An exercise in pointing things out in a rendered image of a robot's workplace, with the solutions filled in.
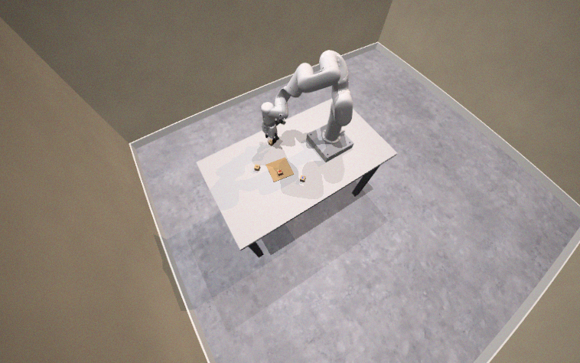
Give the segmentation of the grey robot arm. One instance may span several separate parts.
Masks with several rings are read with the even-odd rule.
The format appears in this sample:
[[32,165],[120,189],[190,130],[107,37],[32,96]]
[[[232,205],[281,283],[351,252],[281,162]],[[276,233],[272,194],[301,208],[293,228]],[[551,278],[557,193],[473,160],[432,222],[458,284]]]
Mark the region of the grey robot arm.
[[[345,132],[344,129],[341,130],[342,126],[348,125],[353,115],[353,100],[349,91],[347,65],[339,53],[325,51],[320,56],[319,67],[320,73],[314,74],[310,64],[303,63],[299,65],[288,85],[283,87],[276,96],[275,106],[272,103],[262,104],[261,111],[264,126],[271,127],[280,123],[285,125],[286,121],[280,119],[288,118],[289,94],[296,98],[301,96],[301,91],[310,93],[332,86],[333,101],[326,132],[323,131],[322,138],[330,144],[339,142],[341,133]],[[286,93],[285,90],[288,92]],[[334,116],[332,111],[334,111]],[[275,119],[277,120],[275,121]]]

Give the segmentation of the tan flat square mat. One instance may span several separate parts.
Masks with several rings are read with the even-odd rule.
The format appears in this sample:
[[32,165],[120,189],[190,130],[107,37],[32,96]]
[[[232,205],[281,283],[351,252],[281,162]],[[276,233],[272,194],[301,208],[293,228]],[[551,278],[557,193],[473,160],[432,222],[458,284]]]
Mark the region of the tan flat square mat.
[[[286,157],[266,164],[266,166],[274,182],[281,180],[283,178],[287,178],[288,176],[294,175]],[[279,169],[282,169],[283,175],[278,176],[277,170]]]

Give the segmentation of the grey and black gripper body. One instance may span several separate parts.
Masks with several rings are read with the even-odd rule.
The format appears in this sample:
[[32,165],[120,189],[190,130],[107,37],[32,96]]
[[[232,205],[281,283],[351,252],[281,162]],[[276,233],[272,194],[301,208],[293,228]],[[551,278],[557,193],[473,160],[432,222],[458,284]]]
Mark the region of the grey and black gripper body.
[[274,139],[275,133],[278,135],[276,124],[274,126],[267,127],[262,123],[262,131],[271,139]]

